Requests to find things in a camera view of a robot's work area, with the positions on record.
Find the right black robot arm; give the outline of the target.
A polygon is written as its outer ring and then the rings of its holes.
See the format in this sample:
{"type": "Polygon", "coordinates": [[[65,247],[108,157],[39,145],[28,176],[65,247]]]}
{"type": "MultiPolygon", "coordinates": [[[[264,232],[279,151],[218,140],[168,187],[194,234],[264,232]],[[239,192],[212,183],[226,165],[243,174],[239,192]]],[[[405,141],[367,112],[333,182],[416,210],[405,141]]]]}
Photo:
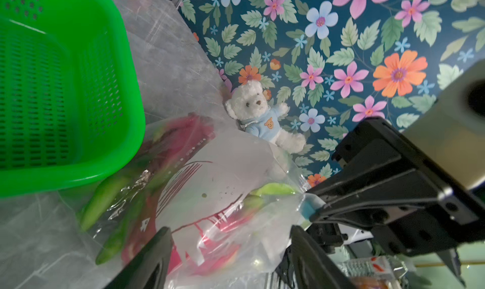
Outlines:
{"type": "Polygon", "coordinates": [[[484,239],[484,62],[455,79],[403,132],[359,122],[337,146],[342,170],[311,189],[313,223],[371,232],[390,254],[419,256],[484,239]]]}

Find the white teddy bear blue shirt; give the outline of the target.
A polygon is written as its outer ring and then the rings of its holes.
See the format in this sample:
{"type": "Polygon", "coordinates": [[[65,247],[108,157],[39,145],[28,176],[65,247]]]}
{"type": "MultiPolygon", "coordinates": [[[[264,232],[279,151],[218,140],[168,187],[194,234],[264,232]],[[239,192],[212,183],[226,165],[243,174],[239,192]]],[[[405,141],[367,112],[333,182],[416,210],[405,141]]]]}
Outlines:
{"type": "Polygon", "coordinates": [[[249,80],[235,89],[231,99],[225,102],[227,114],[239,122],[246,133],[279,146],[290,154],[303,150],[306,138],[284,130],[279,118],[289,112],[285,103],[270,106],[257,80],[249,80]]]}

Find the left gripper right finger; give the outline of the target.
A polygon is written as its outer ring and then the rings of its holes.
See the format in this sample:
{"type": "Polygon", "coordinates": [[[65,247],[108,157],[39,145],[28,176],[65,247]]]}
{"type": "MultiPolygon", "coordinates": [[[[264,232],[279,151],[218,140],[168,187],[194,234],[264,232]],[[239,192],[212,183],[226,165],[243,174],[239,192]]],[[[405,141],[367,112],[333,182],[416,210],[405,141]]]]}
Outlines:
{"type": "Polygon", "coordinates": [[[298,288],[355,289],[351,280],[300,226],[290,230],[290,258],[298,288]]]}

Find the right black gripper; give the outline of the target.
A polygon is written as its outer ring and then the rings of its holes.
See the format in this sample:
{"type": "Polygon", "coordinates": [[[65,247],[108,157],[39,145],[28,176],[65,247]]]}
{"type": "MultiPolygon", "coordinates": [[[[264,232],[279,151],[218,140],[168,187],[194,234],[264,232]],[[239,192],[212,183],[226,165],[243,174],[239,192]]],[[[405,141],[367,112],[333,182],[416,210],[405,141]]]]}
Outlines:
{"type": "Polygon", "coordinates": [[[483,201],[384,121],[361,122],[335,155],[345,166],[309,190],[327,203],[310,222],[367,230],[408,256],[484,240],[483,201]]]}

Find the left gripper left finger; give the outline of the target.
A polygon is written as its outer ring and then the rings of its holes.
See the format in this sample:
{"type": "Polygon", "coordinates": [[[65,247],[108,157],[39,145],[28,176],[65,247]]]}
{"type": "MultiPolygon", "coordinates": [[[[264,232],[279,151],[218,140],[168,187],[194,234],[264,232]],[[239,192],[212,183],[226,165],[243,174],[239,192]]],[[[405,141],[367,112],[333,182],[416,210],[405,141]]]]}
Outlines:
{"type": "Polygon", "coordinates": [[[168,227],[164,227],[104,288],[163,289],[172,248],[171,231],[168,227]]]}

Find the green plastic basket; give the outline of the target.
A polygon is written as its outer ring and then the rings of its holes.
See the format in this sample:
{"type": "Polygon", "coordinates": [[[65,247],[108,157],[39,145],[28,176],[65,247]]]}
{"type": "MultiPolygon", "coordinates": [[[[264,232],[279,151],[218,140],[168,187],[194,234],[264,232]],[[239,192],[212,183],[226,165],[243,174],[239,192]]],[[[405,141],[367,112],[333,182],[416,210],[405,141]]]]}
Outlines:
{"type": "Polygon", "coordinates": [[[105,179],[144,133],[112,0],[1,0],[1,197],[105,179]]]}

